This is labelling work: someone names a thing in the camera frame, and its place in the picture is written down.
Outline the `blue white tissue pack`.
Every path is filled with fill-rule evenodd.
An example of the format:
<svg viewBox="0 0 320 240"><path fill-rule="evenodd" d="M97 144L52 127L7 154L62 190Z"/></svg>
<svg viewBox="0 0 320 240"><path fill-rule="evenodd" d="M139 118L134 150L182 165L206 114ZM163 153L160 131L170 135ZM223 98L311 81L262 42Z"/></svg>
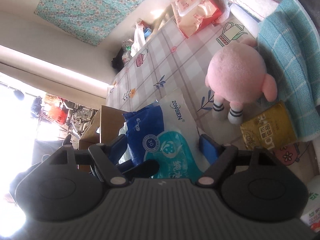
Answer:
<svg viewBox="0 0 320 240"><path fill-rule="evenodd" d="M200 152L199 132L178 88L159 102L123 115L131 160L139 165L159 163L154 178L189 178L196 181L210 166Z"/></svg>

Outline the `gold small box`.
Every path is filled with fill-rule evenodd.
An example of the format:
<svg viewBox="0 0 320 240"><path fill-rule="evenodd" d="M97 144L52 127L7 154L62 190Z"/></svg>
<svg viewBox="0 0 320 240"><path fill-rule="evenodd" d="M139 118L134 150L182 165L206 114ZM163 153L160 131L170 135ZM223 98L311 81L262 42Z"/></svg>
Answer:
<svg viewBox="0 0 320 240"><path fill-rule="evenodd" d="M240 130L248 150L255 147L277 150L297 140L290 115L282 101L241 124Z"/></svg>

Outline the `pink plush toy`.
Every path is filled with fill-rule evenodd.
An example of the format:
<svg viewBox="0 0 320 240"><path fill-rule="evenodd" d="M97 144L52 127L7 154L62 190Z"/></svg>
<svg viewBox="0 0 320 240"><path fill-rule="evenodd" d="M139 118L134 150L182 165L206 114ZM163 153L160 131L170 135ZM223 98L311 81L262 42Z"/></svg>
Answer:
<svg viewBox="0 0 320 240"><path fill-rule="evenodd" d="M212 57L205 85L214 92L213 117L224 118L224 102L228 101L228 120L239 125L243 121L245 104L262 96L268 102L276 100L276 81L267 73L265 61L256 46L255 39L247 38L222 47Z"/></svg>

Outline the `teal checked towel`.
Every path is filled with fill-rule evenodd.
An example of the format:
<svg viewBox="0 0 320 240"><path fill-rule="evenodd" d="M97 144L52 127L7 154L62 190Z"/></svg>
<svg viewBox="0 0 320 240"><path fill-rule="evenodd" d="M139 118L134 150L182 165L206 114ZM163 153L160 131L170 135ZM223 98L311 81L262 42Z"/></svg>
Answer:
<svg viewBox="0 0 320 240"><path fill-rule="evenodd" d="M278 87L297 139L319 136L319 33L299 0L282 0L259 24L258 51Z"/></svg>

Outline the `brown cardboard box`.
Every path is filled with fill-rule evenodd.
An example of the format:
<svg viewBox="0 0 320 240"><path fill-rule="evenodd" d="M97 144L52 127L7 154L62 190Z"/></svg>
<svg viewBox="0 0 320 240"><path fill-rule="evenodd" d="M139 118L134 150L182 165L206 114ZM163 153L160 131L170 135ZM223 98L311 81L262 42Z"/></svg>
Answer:
<svg viewBox="0 0 320 240"><path fill-rule="evenodd" d="M89 146L97 143L110 145L124 126L124 113L124 111L116 108L101 106L93 117L88 129L81 136L79 150L86 151Z"/></svg>

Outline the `white plastic bag on floor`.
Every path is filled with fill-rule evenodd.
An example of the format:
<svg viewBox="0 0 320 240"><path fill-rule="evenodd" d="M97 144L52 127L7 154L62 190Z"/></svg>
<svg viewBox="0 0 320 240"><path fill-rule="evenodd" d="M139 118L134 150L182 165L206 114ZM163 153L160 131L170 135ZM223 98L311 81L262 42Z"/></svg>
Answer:
<svg viewBox="0 0 320 240"><path fill-rule="evenodd" d="M132 57L134 57L140 51L140 49L146 44L144 37L144 26L139 23L136 23L135 27L136 28L134 33L134 39L130 53Z"/></svg>

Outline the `red wet wipes pack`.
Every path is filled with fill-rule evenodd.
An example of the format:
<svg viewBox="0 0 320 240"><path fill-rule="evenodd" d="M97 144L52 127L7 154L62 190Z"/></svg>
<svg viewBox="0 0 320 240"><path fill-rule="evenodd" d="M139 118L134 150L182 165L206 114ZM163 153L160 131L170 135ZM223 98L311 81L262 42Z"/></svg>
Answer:
<svg viewBox="0 0 320 240"><path fill-rule="evenodd" d="M171 6L178 29L185 38L213 23L223 13L215 0L173 0Z"/></svg>

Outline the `teal floral wall cloth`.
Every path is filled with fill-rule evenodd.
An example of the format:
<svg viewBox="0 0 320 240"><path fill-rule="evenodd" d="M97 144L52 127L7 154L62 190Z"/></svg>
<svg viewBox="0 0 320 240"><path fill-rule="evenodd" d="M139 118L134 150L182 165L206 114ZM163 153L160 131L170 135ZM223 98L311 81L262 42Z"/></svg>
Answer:
<svg viewBox="0 0 320 240"><path fill-rule="evenodd" d="M34 13L78 40L97 46L144 0L40 0Z"/></svg>

